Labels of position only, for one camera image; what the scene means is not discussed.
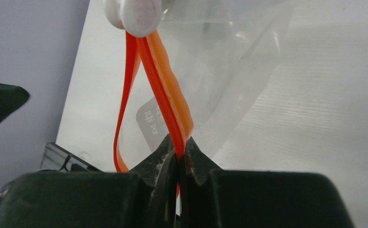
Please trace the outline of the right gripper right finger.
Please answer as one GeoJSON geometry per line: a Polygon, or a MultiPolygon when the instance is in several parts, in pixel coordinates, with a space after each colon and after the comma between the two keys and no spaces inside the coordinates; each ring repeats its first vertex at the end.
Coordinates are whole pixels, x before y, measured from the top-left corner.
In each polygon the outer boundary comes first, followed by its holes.
{"type": "Polygon", "coordinates": [[[352,228],[335,185],[319,173],[224,170],[193,139],[180,160],[183,228],[352,228]]]}

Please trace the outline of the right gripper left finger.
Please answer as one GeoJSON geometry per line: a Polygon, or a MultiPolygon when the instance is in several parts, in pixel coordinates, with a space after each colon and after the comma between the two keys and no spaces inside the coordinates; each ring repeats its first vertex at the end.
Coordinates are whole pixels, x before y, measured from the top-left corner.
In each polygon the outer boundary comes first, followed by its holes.
{"type": "Polygon", "coordinates": [[[170,135],[125,173],[28,173],[0,196],[0,228],[174,228],[177,179],[170,135]]]}

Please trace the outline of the clear zip bag orange zipper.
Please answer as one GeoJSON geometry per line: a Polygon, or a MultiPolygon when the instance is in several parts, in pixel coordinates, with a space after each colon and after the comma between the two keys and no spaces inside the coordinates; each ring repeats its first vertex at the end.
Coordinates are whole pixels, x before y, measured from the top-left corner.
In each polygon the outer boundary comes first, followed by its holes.
{"type": "Polygon", "coordinates": [[[291,0],[106,0],[125,36],[113,160],[127,172],[166,135],[214,156],[266,86],[281,56],[291,0]]]}

